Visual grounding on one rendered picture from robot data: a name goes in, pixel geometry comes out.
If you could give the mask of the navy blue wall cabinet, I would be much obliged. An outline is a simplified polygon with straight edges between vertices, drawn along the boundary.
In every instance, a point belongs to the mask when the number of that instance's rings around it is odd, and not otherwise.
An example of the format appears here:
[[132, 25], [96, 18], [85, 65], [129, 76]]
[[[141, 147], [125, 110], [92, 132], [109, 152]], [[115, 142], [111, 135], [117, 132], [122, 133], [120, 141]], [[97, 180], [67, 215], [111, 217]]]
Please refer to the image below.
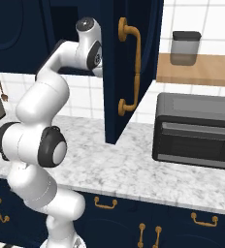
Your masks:
[[100, 0], [0, 0], [0, 73], [36, 74], [85, 16], [100, 18]]

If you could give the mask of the navy blue drawer front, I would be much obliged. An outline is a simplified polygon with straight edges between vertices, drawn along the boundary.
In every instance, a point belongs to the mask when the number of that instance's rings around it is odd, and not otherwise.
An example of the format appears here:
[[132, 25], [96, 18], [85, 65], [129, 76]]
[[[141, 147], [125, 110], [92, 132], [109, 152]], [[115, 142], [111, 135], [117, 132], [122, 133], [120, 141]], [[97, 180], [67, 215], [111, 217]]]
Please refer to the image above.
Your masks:
[[[107, 219], [115, 220], [123, 225], [136, 222], [149, 223], [150, 221], [162, 220], [167, 215], [167, 207], [163, 204], [157, 204], [145, 201], [134, 201], [124, 198], [104, 196], [81, 192], [85, 198], [85, 211], [77, 223], [81, 225], [88, 219]], [[117, 200], [117, 206], [114, 209], [102, 209], [96, 207], [94, 198], [99, 197], [99, 203], [111, 205], [113, 200]]]
[[[198, 221], [207, 223], [211, 222], [212, 216], [217, 216], [217, 227], [210, 228], [196, 225], [190, 217], [191, 212], [196, 212]], [[168, 216], [177, 227], [180, 227], [183, 230], [191, 231], [193, 233], [204, 233], [205, 235], [210, 235], [213, 233], [225, 233], [225, 215], [223, 214], [169, 206]]]

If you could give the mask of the brown hanging utensil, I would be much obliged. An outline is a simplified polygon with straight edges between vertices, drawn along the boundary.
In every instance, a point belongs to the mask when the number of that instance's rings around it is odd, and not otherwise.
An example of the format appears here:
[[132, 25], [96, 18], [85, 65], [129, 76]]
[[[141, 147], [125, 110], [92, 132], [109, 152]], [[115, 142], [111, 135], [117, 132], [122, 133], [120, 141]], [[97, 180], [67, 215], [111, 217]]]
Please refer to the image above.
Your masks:
[[2, 83], [1, 83], [1, 79], [0, 79], [0, 91], [1, 91], [1, 99], [4, 101], [4, 102], [8, 102], [8, 95], [6, 95], [4, 93], [4, 90], [3, 90], [3, 87], [2, 87]]

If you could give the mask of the grey jar with black lid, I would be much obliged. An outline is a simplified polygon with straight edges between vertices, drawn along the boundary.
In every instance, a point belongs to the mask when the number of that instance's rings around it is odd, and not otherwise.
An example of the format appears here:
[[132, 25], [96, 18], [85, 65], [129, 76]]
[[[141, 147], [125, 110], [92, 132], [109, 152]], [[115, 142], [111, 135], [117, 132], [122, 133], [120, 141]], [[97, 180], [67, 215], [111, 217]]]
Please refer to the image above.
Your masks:
[[198, 31], [174, 31], [170, 61], [176, 66], [193, 66], [197, 60], [201, 33]]

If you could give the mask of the wooden wall shelf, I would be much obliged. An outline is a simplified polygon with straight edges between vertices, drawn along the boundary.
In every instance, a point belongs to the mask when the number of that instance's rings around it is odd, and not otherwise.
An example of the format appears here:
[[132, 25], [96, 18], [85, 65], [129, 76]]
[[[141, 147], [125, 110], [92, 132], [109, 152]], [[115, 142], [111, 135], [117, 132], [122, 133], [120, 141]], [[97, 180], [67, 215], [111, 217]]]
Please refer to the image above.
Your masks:
[[156, 81], [225, 87], [225, 55], [199, 54], [193, 66], [177, 66], [169, 53], [160, 53]]

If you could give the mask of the black microwave oven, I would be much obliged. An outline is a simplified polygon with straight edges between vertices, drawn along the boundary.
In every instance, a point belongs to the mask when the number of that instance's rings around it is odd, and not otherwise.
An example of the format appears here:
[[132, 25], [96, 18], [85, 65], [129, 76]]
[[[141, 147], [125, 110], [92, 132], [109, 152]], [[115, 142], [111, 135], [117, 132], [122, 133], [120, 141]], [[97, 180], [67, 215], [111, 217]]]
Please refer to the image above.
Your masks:
[[159, 94], [152, 158], [225, 170], [225, 97]]

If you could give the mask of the navy blue open cabinet door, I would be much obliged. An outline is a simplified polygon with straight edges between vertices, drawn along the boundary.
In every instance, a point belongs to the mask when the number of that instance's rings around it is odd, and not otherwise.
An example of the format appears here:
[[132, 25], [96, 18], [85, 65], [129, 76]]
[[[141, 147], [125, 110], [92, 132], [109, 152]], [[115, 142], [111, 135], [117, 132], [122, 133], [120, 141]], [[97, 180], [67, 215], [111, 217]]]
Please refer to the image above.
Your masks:
[[118, 102], [134, 103], [136, 38], [118, 39], [118, 21], [127, 18], [141, 33], [141, 78], [138, 104], [156, 77], [164, 0], [101, 0], [105, 142], [115, 144], [132, 117], [118, 115]]

